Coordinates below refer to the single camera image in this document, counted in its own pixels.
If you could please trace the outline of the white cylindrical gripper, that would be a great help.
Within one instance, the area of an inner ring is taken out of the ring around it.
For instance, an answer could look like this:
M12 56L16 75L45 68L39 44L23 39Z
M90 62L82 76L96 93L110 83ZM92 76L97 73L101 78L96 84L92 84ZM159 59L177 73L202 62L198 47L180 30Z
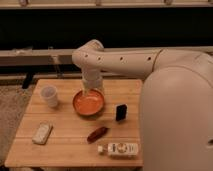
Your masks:
M90 90L97 90L103 93L103 78L98 69L82 70L83 94L87 95Z

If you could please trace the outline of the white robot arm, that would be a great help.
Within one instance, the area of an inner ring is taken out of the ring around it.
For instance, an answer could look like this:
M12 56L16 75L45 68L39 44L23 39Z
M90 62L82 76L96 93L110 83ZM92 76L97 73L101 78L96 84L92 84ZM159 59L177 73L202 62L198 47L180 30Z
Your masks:
M87 89L102 70L143 81L143 171L213 171L213 56L192 50L106 51L91 40L72 53Z

